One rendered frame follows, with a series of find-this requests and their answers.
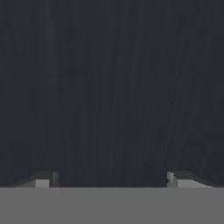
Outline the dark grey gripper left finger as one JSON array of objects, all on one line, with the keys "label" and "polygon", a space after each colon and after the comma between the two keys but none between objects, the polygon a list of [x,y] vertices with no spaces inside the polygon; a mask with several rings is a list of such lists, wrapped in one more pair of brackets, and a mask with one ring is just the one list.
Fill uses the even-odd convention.
[{"label": "dark grey gripper left finger", "polygon": [[20,188],[56,188],[60,186],[60,174],[57,171],[38,171],[29,178],[11,184]]}]

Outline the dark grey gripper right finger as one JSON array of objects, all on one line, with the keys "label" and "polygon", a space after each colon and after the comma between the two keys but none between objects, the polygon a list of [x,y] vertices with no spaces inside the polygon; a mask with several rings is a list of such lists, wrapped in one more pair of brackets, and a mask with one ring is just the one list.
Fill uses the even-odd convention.
[{"label": "dark grey gripper right finger", "polygon": [[218,188],[215,183],[203,180],[190,171],[168,171],[168,188]]}]

